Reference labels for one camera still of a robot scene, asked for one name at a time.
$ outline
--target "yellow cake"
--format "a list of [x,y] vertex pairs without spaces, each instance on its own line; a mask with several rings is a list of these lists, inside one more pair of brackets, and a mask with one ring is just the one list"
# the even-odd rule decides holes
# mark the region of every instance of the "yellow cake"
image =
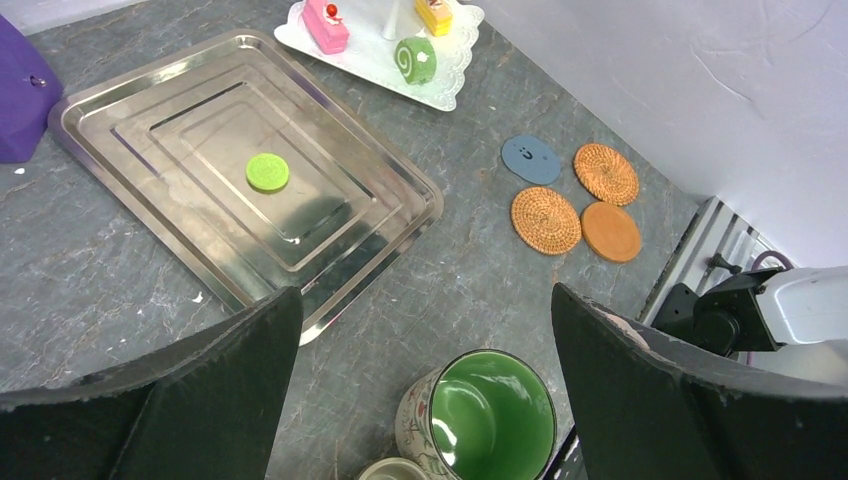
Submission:
[[453,14],[445,0],[415,0],[415,11],[424,20],[434,37],[450,32]]

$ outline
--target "gray marble countertop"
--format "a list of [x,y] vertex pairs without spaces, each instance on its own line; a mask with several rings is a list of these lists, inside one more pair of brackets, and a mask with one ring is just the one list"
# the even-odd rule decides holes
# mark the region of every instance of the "gray marble countertop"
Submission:
[[[150,0],[31,40],[70,94],[234,28],[270,33],[290,2]],[[553,283],[637,316],[695,203],[486,23],[451,113],[295,57],[405,151],[442,188],[446,207],[298,353],[267,477],[351,478],[392,454],[403,392],[479,347],[511,352],[539,372],[562,435],[571,417],[550,327]],[[561,155],[566,167],[552,187],[578,211],[593,201],[567,166],[579,146],[605,143],[631,160],[642,191],[627,211],[644,242],[634,261],[608,263],[585,242],[558,257],[521,242],[509,205],[528,185],[499,155],[521,133]],[[50,134],[21,166],[20,175],[19,166],[0,170],[0,391],[62,385],[229,315]]]

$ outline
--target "woven coaster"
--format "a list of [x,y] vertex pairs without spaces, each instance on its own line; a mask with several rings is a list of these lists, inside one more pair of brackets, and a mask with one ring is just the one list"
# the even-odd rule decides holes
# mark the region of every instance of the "woven coaster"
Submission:
[[512,226],[534,250],[561,255],[580,241],[580,218],[562,195],[545,187],[523,190],[512,201]]
[[636,200],[639,177],[623,155],[598,143],[577,150],[574,171],[586,190],[599,200],[619,207]]

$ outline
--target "green round object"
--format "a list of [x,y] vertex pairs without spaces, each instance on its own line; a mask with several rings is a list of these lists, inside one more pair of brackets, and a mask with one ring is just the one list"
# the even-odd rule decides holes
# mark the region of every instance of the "green round object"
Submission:
[[279,155],[260,153],[247,162],[247,183],[263,192],[273,192],[286,186],[289,166]]
[[545,383],[505,352],[477,350],[445,368],[431,393],[441,459],[463,480],[539,478],[554,453],[556,414]]

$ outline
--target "blue round coaster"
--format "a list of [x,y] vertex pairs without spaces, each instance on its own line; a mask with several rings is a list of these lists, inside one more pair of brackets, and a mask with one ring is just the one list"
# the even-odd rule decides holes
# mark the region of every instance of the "blue round coaster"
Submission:
[[533,135],[518,135],[507,140],[501,157],[512,173],[536,185],[553,183],[562,171],[559,156]]

